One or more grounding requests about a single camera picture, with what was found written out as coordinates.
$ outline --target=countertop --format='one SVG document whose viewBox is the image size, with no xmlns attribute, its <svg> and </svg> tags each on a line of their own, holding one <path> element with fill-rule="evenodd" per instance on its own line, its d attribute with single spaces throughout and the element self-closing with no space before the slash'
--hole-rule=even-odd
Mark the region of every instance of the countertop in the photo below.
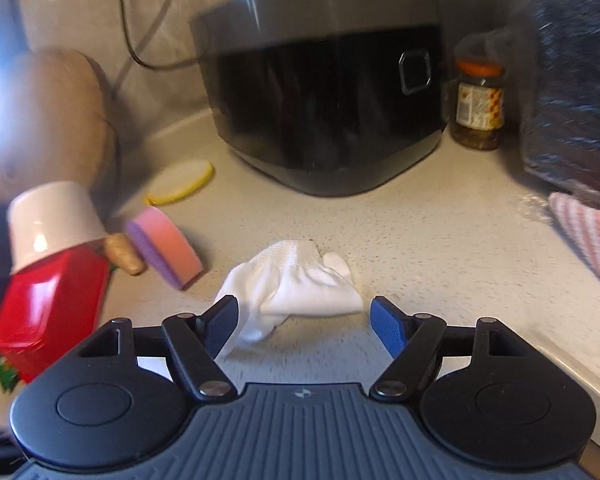
<svg viewBox="0 0 600 480">
<path fill-rule="evenodd" d="M 118 270 L 103 320 L 123 316 L 143 326 L 201 313 L 234 266 L 276 241 L 310 239 L 321 253 L 346 258 L 367 305 L 381 294 L 407 313 L 429 312 L 449 324 L 493 316 L 539 346 L 598 396 L 600 444 L 600 281 L 557 228 L 520 212 L 523 196 L 552 188 L 522 171 L 513 139 L 495 152 L 474 152 L 445 134 L 410 170 L 348 198 L 300 194 L 253 170 L 216 136 L 208 114 L 152 139 L 130 164 L 157 167 L 185 153 L 211 161 L 216 176 L 163 211 L 189 237 L 206 273 L 181 292 L 154 270 L 139 277 Z M 141 197 L 125 204 L 113 227 L 142 209 Z M 219 365 L 238 389 L 271 381 L 368 388 L 389 362 L 367 316 L 355 315 L 289 319 Z"/>
</svg>

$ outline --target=jar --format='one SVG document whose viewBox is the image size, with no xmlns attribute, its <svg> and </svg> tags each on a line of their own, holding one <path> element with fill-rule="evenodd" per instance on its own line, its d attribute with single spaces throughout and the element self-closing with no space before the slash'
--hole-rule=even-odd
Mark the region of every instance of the jar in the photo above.
<svg viewBox="0 0 600 480">
<path fill-rule="evenodd" d="M 504 126 L 504 67 L 468 60 L 456 60 L 456 66 L 460 81 L 451 135 L 463 146 L 495 150 Z"/>
</svg>

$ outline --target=red and white striped cloth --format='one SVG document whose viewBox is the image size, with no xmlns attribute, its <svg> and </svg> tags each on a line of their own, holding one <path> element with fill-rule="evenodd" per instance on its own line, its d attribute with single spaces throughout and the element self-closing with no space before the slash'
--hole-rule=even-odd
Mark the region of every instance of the red and white striped cloth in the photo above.
<svg viewBox="0 0 600 480">
<path fill-rule="evenodd" d="M 600 210 L 585 206 L 576 197 L 564 193 L 551 193 L 549 207 L 560 227 L 600 277 Z"/>
</svg>

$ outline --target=appliance handle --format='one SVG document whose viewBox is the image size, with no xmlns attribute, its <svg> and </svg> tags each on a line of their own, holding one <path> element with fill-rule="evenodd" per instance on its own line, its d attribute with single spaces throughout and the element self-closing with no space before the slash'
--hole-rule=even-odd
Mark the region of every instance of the appliance handle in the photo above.
<svg viewBox="0 0 600 480">
<path fill-rule="evenodd" d="M 403 63 L 405 60 L 411 59 L 412 57 L 421 57 L 424 59 L 427 71 L 427 81 L 423 85 L 410 87 L 407 86 L 405 81 Z M 431 59 L 429 57 L 429 52 L 423 48 L 417 50 L 405 50 L 400 56 L 400 61 L 398 62 L 398 71 L 400 72 L 400 86 L 404 95 L 413 95 L 421 90 L 424 90 L 425 88 L 428 88 L 431 85 Z"/>
</svg>

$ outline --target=orange jar lid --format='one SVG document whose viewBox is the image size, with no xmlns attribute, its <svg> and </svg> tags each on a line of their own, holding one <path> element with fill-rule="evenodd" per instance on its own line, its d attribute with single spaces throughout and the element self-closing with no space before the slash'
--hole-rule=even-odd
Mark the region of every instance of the orange jar lid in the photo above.
<svg viewBox="0 0 600 480">
<path fill-rule="evenodd" d="M 498 77 L 504 74 L 504 67 L 497 63 L 481 63 L 456 59 L 456 66 L 460 72 L 475 77 Z"/>
</svg>

